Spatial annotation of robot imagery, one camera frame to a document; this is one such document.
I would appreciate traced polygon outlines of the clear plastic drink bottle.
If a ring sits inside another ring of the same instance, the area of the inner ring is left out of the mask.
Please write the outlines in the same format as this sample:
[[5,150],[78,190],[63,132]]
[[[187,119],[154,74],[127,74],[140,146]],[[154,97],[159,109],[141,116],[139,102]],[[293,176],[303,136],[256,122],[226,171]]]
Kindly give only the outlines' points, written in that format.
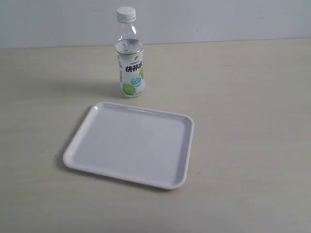
[[120,71],[120,88],[129,97],[144,93],[146,81],[143,73],[144,44],[135,22],[119,22],[114,44]]

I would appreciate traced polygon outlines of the white bottle cap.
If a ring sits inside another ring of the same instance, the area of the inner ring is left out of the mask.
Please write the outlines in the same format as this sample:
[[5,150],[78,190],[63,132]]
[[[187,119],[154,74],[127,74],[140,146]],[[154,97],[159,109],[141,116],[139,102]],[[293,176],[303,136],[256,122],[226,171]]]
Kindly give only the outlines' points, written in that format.
[[136,18],[136,10],[130,6],[122,6],[117,9],[117,19],[121,21],[130,21]]

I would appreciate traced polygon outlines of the white rectangular plastic tray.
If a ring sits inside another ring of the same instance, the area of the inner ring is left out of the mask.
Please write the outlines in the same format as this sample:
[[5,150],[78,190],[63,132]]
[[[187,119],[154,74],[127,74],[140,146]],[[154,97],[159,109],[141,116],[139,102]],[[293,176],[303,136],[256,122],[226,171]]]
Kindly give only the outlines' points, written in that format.
[[93,105],[63,154],[66,167],[165,190],[187,178],[193,120],[111,102]]

